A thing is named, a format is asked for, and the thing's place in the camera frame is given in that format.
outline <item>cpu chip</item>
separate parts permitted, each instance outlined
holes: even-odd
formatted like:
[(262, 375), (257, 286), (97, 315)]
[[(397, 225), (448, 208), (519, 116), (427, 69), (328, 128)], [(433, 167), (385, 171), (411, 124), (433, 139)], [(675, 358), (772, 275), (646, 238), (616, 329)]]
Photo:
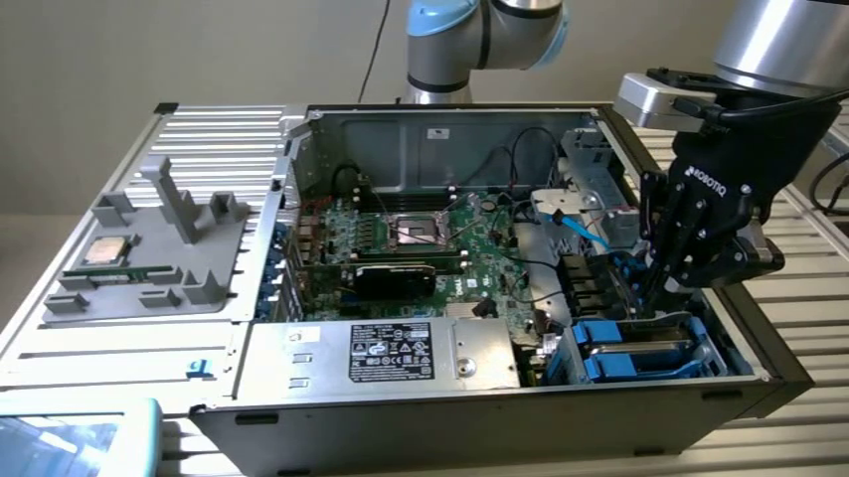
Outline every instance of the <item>cpu chip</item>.
[(100, 237), (92, 242), (82, 265), (116, 265), (126, 255), (129, 242), (125, 237)]

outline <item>cpu socket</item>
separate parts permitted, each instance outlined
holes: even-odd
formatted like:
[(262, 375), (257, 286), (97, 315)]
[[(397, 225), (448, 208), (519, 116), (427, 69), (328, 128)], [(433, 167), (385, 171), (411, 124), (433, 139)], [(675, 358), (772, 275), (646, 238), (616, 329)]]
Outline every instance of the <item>cpu socket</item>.
[(399, 246), (444, 245), (448, 225), (436, 214), (397, 214), (388, 220), (388, 240)]

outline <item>white label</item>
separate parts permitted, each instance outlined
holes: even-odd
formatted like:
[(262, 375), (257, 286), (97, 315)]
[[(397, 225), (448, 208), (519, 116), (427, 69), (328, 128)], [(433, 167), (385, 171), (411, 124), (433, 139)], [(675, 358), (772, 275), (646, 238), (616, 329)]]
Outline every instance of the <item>white label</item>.
[(289, 328), (288, 337), (292, 343), (317, 343), (320, 340), (320, 327), (304, 326), (300, 328)]
[(448, 139), (451, 137), (451, 129), (427, 129), (428, 139)]

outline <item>white wall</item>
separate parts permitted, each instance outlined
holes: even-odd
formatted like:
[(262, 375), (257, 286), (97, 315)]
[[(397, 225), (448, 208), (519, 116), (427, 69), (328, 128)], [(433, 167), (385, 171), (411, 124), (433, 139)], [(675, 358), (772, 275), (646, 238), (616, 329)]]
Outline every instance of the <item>white wall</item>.
[[(711, 70), (732, 0), (567, 0), (556, 63), (473, 73), (475, 100), (611, 99), (620, 76)], [(365, 101), (401, 94), (392, 0)], [(78, 213), (154, 105), (352, 102), (383, 0), (0, 0), (0, 213)]]

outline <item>metal side panel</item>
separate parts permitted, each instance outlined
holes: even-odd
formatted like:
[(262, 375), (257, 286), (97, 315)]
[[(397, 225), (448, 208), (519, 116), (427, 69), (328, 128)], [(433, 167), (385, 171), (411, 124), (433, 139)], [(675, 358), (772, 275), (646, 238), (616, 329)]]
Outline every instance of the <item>metal side panel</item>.
[[(228, 394), (230, 355), (248, 326), (230, 321), (253, 313), (249, 292), (256, 286), (246, 258), (262, 248), (254, 244), (260, 207), (272, 174), (281, 177), (273, 169), (285, 162), (285, 120), (302, 119), (290, 111), (282, 106), (180, 106), (172, 113), (153, 114), (104, 192), (124, 189), (136, 207), (157, 206), (153, 189), (136, 173), (140, 159), (157, 153), (169, 156), (176, 186), (190, 191), (197, 203), (213, 192), (229, 191), (250, 205), (230, 298), (217, 313), (43, 323), (41, 301), (92, 229), (86, 213), (0, 334), (0, 398), (145, 396), (158, 400), (165, 415), (181, 415), (200, 398)], [(210, 376), (189, 380), (185, 370), (196, 360), (206, 360)]]

